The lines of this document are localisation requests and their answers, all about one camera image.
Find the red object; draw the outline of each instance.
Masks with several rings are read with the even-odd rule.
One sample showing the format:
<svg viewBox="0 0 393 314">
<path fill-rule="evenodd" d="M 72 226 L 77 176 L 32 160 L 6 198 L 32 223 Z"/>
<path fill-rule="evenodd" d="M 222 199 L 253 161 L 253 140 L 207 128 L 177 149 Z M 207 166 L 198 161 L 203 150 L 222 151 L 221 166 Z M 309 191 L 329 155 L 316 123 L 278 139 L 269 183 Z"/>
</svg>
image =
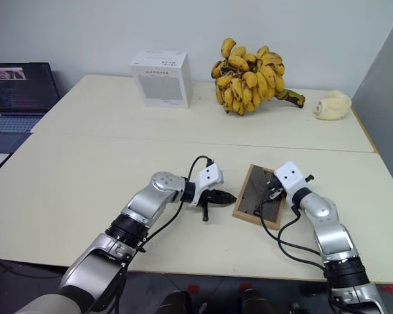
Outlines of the red object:
<svg viewBox="0 0 393 314">
<path fill-rule="evenodd" d="M 252 288 L 253 288 L 253 284 L 252 283 L 241 283 L 238 286 L 239 292 L 244 292 L 245 290 L 252 289 Z"/>
<path fill-rule="evenodd" d="M 195 295 L 199 293 L 199 286 L 198 285 L 188 285 L 187 289 L 189 294 Z"/>
<path fill-rule="evenodd" d="M 393 293 L 393 285 L 383 285 L 381 287 L 383 288 L 383 290 Z"/>
</svg>

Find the banana bunch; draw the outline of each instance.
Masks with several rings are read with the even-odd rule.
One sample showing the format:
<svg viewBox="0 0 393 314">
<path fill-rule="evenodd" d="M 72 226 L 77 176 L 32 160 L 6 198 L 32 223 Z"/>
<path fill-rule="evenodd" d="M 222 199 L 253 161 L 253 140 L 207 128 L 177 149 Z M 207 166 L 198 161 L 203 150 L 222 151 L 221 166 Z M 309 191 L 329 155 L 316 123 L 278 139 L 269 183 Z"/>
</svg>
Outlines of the banana bunch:
<svg viewBox="0 0 393 314">
<path fill-rule="evenodd" d="M 226 113 L 252 113 L 263 100 L 274 96 L 303 108 L 304 96 L 285 89 L 285 67 L 279 54 L 262 46 L 255 55 L 246 52 L 244 46 L 234 48 L 235 45 L 232 38 L 223 41 L 221 55 L 225 59 L 217 61 L 211 70 L 215 96 Z"/>
</svg>

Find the banana stem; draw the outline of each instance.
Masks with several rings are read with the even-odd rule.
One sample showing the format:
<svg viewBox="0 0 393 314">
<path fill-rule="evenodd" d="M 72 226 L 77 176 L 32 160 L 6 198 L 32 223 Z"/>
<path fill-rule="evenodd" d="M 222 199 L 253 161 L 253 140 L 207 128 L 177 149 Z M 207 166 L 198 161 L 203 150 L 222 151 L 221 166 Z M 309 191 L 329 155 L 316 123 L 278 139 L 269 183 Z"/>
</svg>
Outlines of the banana stem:
<svg viewBox="0 0 393 314">
<path fill-rule="evenodd" d="M 279 100 L 289 101 L 290 103 L 293 103 L 299 108 L 304 107 L 304 102 L 306 100 L 306 97 L 304 97 L 303 95 L 300 95 L 293 90 L 287 89 L 283 89 L 281 92 L 277 93 L 275 97 Z"/>
</svg>

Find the gray wall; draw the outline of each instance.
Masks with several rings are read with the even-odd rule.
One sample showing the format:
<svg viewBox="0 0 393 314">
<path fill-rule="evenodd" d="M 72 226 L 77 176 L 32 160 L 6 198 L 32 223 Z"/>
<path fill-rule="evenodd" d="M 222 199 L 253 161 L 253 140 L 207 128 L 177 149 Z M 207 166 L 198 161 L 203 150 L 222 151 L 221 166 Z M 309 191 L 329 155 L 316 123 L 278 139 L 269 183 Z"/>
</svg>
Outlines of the gray wall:
<svg viewBox="0 0 393 314">
<path fill-rule="evenodd" d="M 352 103 L 393 176 L 393 29 Z"/>
<path fill-rule="evenodd" d="M 48 61 L 64 94 L 85 74 L 130 75 L 138 50 L 182 50 L 211 82 L 233 36 L 280 53 L 288 86 L 353 96 L 392 26 L 393 0 L 0 0 L 0 62 Z"/>
</svg>

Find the laptop keyboard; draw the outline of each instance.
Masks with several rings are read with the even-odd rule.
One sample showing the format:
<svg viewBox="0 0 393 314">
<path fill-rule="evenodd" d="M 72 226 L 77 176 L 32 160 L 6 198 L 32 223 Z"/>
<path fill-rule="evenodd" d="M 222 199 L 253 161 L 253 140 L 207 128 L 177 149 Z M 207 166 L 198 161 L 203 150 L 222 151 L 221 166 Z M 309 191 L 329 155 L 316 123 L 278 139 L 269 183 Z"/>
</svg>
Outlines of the laptop keyboard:
<svg viewBox="0 0 393 314">
<path fill-rule="evenodd" d="M 41 117 L 0 116 L 0 132 L 28 133 Z"/>
</svg>

